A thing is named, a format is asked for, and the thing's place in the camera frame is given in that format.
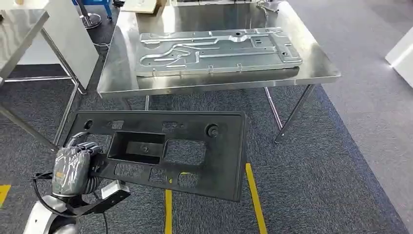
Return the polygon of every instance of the hole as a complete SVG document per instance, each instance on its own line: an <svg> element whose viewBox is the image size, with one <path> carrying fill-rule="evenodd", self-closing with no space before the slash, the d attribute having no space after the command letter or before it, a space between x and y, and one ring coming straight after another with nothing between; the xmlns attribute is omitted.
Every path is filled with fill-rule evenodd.
<svg viewBox="0 0 413 234"><path fill-rule="evenodd" d="M106 154L111 146L112 135L90 134L86 138L86 141L96 142L98 145L103 146L102 151Z"/></svg>
<svg viewBox="0 0 413 234"><path fill-rule="evenodd" d="M184 188L195 188L198 186L199 175L181 172L178 176L178 184Z"/></svg>
<svg viewBox="0 0 413 234"><path fill-rule="evenodd" d="M144 167L139 164L122 164L118 163L115 167L115 175L127 177L141 177Z"/></svg>
<svg viewBox="0 0 413 234"><path fill-rule="evenodd" d="M164 134L116 132L108 157L129 162L159 164L164 142Z"/></svg>
<svg viewBox="0 0 413 234"><path fill-rule="evenodd" d="M217 137L219 135L219 128L216 124L210 124L205 128L205 134L208 137Z"/></svg>
<svg viewBox="0 0 413 234"><path fill-rule="evenodd" d="M203 141L171 139L167 141L165 161L200 165L204 161L205 151Z"/></svg>
<svg viewBox="0 0 413 234"><path fill-rule="evenodd" d="M88 130L88 129L90 129L90 128L92 127L92 125L93 125L93 120L89 119L89 120L85 123L84 129Z"/></svg>
<svg viewBox="0 0 413 234"><path fill-rule="evenodd" d="M150 182L165 183L165 179L166 176L164 169L152 168L149 176Z"/></svg>
<svg viewBox="0 0 413 234"><path fill-rule="evenodd" d="M114 120L112 121L112 129L120 130L122 129L124 121L123 120Z"/></svg>
<svg viewBox="0 0 413 234"><path fill-rule="evenodd" d="M178 127L177 122L163 122L162 123L162 132L171 133L173 130Z"/></svg>

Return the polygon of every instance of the bolt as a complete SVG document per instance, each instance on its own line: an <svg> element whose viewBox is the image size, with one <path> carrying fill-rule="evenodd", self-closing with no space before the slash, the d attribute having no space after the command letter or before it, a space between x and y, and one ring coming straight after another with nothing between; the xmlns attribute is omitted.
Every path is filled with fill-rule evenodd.
<svg viewBox="0 0 413 234"><path fill-rule="evenodd" d="M218 136L218 126L211 126L208 129L208 136L210 137L217 137Z"/></svg>

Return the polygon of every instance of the black plastic panel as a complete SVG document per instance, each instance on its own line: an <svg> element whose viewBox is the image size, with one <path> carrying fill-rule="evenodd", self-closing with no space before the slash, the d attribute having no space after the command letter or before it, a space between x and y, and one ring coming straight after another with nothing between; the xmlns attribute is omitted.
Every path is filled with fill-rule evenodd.
<svg viewBox="0 0 413 234"><path fill-rule="evenodd" d="M240 200L246 161L244 113L81 111L69 136L79 132L112 136L108 154L92 159L91 176ZM168 161L169 140L205 146L202 162ZM138 172L123 173L122 168Z"/></svg>

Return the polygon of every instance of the metal table top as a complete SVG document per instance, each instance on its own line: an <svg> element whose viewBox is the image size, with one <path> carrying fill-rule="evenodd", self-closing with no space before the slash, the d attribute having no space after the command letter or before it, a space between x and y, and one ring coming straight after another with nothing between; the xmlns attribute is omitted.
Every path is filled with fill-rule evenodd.
<svg viewBox="0 0 413 234"><path fill-rule="evenodd" d="M306 85L334 82L340 72L287 2L165 6L156 15L120 12L97 87L103 98L189 93L210 90ZM299 52L299 68L206 75L137 77L136 46L140 33L171 33L281 27Z"/></svg>
<svg viewBox="0 0 413 234"><path fill-rule="evenodd" d="M0 86L49 18L45 10L0 10Z"/></svg>

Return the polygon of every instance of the metal rod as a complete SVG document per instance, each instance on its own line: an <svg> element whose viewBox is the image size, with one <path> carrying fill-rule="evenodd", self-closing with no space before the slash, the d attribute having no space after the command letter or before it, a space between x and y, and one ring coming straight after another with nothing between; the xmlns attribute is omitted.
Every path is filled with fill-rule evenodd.
<svg viewBox="0 0 413 234"><path fill-rule="evenodd" d="M53 152L57 152L59 150L59 148L56 145L51 143L45 136L43 136L38 131L36 131L32 126L26 123L23 119L19 118L12 111L10 111L5 106L3 106L1 102L0 102L0 113L3 114L6 118L8 118L10 121L15 123L17 126L25 130L27 133L32 135L35 139L40 141L43 145L47 146L47 148L51 149Z"/></svg>
<svg viewBox="0 0 413 234"><path fill-rule="evenodd" d="M75 99L78 86L79 86L79 84L76 83L76 84L75 84L75 87L73 88L72 94L70 95L69 101L68 101L68 103L67 103L67 105L66 105L65 112L63 113L62 120L60 121L59 127L58 127L58 129L57 129L57 133L56 133L56 136L55 136L55 140L53 141L53 143L54 143L55 145L59 145L60 137L62 136L62 132L63 132L63 129L64 129L64 125L66 124L67 117L69 116L70 109L72 108L73 101L74 101L74 99Z"/></svg>
<svg viewBox="0 0 413 234"><path fill-rule="evenodd" d="M120 104L122 104L123 109L127 110L127 111L131 111L132 107L129 104L128 100L126 98L120 98Z"/></svg>
<svg viewBox="0 0 413 234"><path fill-rule="evenodd" d="M66 59L63 57L63 55L61 54L61 52L59 51L58 47L56 46L56 44L53 42L53 40L50 38L49 34L46 32L46 30L44 30L44 28L42 28L42 30L40 31L41 35L44 37L44 39L46 40L46 42L49 44L49 46L51 47L51 49L53 50L53 52L56 54L57 58L59 59L59 61L61 62L61 64L63 65L63 69L65 70L65 72L74 80L74 83L79 83L78 86L78 90L81 94L86 94L86 90L85 88L82 86L82 84L79 82L79 79L77 78L77 76L75 75L75 73L73 72L73 70L71 69L71 67L69 66L69 64L67 63Z"/></svg>
<svg viewBox="0 0 413 234"><path fill-rule="evenodd" d="M281 131L281 129L282 129L281 119L280 119L280 116L278 115L277 109L275 108L274 102L273 102L272 97L270 95L270 91L268 90L268 87L264 87L264 89L265 89L265 94L267 95L267 99L270 103L270 107L271 107L271 110L272 110L272 114L274 115L275 122L277 123L278 130Z"/></svg>
<svg viewBox="0 0 413 234"><path fill-rule="evenodd" d="M83 0L76 0L77 5L79 5L80 11L82 12L82 15L85 17L86 21L89 20L88 23L90 23L88 11L86 10L85 5L83 4Z"/></svg>
<svg viewBox="0 0 413 234"><path fill-rule="evenodd" d="M45 81L45 80L60 80L60 79L71 79L71 77L68 77L68 76L21 77L21 78L8 78L5 82Z"/></svg>
<svg viewBox="0 0 413 234"><path fill-rule="evenodd" d="M308 98L308 95L313 91L314 87L316 85L314 84L309 84L307 87L305 87L304 92L302 93L300 99L298 100L296 106L294 107L293 111L291 112L290 116L287 119L287 122L285 122L284 126L278 133L278 135L275 137L275 141L279 142L281 137L284 136L285 131L291 126L292 121L297 117L298 112L301 110L302 106L304 105L305 101Z"/></svg>
<svg viewBox="0 0 413 234"><path fill-rule="evenodd" d="M149 102L150 102L150 96L146 95L146 98L145 98L145 111L149 110Z"/></svg>

